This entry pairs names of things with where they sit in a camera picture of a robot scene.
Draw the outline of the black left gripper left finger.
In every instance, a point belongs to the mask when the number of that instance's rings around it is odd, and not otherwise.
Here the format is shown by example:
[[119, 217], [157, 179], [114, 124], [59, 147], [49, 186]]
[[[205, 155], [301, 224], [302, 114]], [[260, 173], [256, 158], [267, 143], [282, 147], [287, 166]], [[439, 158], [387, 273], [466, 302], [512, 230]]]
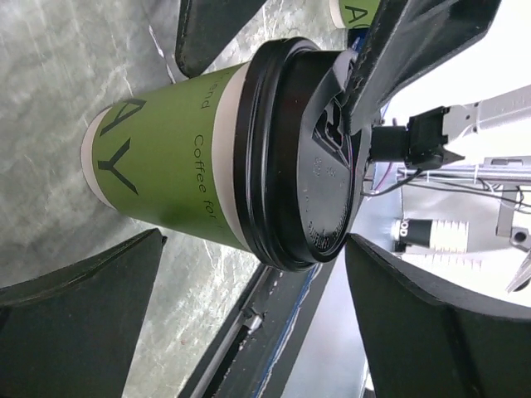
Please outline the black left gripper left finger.
[[146, 230], [1, 290], [3, 397], [120, 397], [166, 242]]

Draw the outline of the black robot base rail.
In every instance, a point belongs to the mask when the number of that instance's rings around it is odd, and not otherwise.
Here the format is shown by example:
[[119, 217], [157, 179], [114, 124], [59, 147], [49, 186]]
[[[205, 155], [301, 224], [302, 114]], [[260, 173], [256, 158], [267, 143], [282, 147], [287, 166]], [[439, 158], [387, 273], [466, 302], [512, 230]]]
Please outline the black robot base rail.
[[259, 265], [181, 397], [267, 397], [286, 383], [334, 268]]

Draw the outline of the green paper coffee cup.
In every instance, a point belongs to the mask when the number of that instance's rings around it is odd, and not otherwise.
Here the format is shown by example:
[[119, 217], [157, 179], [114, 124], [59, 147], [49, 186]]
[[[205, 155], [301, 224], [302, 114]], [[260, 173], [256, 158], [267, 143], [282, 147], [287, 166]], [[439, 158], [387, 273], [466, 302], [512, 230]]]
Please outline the green paper coffee cup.
[[248, 250], [233, 173], [248, 67], [200, 75], [102, 110], [80, 150], [91, 191], [136, 220]]

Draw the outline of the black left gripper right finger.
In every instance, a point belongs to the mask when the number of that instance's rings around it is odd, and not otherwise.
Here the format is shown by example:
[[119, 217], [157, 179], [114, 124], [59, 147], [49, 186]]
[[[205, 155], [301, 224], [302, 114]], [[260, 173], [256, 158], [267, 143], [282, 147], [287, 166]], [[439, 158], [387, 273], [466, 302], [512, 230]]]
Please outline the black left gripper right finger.
[[528, 397], [530, 309], [411, 265], [358, 234], [348, 283], [378, 397]]

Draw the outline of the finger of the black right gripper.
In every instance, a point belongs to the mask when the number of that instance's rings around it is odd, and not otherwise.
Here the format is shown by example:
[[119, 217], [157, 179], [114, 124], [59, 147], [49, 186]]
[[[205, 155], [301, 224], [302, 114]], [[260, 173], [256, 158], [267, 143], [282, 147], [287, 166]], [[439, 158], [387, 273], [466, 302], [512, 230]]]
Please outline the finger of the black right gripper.
[[382, 1], [347, 84], [354, 135], [399, 90], [481, 40], [499, 10], [489, 1]]
[[202, 74], [265, 3], [264, 0], [181, 1], [174, 52], [178, 69], [187, 78]]

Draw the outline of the stack of green paper cups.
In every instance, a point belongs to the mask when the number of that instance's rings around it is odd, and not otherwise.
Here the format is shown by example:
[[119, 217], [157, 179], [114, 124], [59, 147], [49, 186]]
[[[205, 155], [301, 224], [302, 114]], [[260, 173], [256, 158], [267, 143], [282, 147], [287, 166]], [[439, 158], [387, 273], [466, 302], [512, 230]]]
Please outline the stack of green paper cups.
[[380, 5], [379, 0], [329, 0], [329, 11], [339, 29], [369, 28]]

